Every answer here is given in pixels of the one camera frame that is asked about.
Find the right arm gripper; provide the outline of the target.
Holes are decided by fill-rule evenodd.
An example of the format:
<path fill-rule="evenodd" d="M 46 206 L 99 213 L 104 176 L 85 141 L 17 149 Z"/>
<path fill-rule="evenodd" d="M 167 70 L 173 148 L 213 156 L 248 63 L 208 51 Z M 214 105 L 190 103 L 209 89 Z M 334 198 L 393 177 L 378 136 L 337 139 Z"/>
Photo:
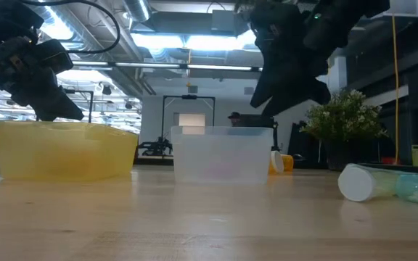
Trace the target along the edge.
<path fill-rule="evenodd" d="M 259 1 L 250 13 L 255 45 L 263 57 L 263 70 L 250 105 L 268 103 L 263 116 L 276 116 L 306 99 L 326 104 L 327 85 L 311 72 L 312 53 L 303 44 L 305 17 L 298 6 L 281 1 Z"/>

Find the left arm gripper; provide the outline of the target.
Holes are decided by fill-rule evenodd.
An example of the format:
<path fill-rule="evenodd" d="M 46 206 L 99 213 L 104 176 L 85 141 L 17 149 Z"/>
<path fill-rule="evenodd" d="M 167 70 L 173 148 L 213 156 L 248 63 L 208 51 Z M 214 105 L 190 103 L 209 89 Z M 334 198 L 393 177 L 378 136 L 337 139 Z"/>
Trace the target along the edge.
<path fill-rule="evenodd" d="M 22 37 L 0 43 L 0 89 L 21 94 L 42 121 L 56 118 L 82 120 L 83 112 L 57 84 L 47 59 L 52 55 L 47 43 L 32 44 Z"/>

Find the yellow translucent plastic bin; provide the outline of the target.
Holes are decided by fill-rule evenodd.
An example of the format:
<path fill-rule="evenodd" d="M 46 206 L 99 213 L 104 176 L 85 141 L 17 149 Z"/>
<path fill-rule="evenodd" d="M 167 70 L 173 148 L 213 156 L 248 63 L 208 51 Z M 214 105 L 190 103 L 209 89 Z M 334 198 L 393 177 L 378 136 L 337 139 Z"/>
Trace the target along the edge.
<path fill-rule="evenodd" d="M 94 123 L 0 121 L 2 178 L 99 181 L 127 176 L 138 136 Z"/>

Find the clear translucent plastic bin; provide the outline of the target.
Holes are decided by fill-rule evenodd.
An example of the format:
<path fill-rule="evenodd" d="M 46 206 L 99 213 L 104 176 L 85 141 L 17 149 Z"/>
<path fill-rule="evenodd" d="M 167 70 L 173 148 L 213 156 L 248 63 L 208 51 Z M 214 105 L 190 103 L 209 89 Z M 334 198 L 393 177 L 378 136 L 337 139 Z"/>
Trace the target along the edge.
<path fill-rule="evenodd" d="M 273 130 L 253 127 L 171 128 L 178 183 L 265 184 Z"/>

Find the potted plant with white flowers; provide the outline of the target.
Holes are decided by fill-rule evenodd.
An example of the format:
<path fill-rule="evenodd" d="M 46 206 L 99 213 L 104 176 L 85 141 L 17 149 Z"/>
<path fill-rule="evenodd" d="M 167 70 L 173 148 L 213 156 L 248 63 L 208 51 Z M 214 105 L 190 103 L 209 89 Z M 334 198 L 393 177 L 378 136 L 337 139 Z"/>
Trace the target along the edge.
<path fill-rule="evenodd" d="M 366 103 L 362 92 L 341 91 L 327 104 L 310 108 L 300 130 L 324 146 L 328 168 L 341 171 L 350 163 L 368 162 L 378 140 L 388 136 L 380 111 L 380 106 Z"/>

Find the long ceiling light strip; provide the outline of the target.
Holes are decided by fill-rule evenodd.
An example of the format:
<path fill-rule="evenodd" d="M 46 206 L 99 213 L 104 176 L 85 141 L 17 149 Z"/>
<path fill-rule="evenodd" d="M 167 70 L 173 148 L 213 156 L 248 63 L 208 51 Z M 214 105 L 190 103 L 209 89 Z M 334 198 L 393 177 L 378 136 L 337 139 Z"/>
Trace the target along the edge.
<path fill-rule="evenodd" d="M 234 65 L 200 65 L 200 64 L 170 64 L 170 63 L 146 63 L 146 62 L 98 62 L 98 61 L 73 61 L 75 66 L 84 67 L 132 67 L 150 69 L 180 69 L 180 70 L 224 70 L 237 72 L 262 72 L 262 67 L 234 66 Z"/>

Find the black background rig frame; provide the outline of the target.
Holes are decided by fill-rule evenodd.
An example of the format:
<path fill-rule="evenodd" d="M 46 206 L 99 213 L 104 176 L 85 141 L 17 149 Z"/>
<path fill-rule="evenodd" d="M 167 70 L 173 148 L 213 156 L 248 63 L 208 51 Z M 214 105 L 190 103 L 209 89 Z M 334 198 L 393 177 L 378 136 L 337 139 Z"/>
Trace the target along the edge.
<path fill-rule="evenodd" d="M 165 109 L 167 108 L 168 105 L 170 105 L 173 101 L 170 101 L 168 104 L 165 102 L 165 100 L 167 98 L 172 98 L 174 99 L 183 99 L 183 100 L 197 100 L 197 99 L 202 99 L 204 102 L 206 102 L 207 99 L 210 99 L 213 102 L 213 105 L 210 106 L 208 105 L 212 111 L 212 126 L 215 126 L 215 118 L 216 118 L 216 97 L 213 96 L 197 96 L 197 95 L 192 95 L 192 94 L 186 94 L 186 95 L 181 95 L 181 96 L 163 96 L 163 101 L 162 101 L 162 117 L 161 117 L 161 139 L 163 140 L 165 137 L 165 133 L 164 133 L 164 128 L 165 128 Z"/>

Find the black aluminium table frame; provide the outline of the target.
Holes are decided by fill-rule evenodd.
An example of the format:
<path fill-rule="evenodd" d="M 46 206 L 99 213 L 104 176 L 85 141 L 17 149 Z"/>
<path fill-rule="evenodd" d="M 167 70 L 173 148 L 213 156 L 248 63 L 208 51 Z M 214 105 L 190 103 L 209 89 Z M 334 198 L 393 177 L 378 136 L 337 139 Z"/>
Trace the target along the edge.
<path fill-rule="evenodd" d="M 173 166 L 172 157 L 137 157 L 134 159 L 135 165 L 161 165 L 161 166 Z M 397 170 L 408 173 L 418 173 L 418 167 L 410 165 L 382 165 L 382 164 L 370 164 L 361 163 L 365 167 L 373 167 L 387 170 Z M 293 162 L 295 169 L 312 169 L 312 170 L 326 170 L 328 168 L 327 163 L 311 163 L 305 161 Z"/>

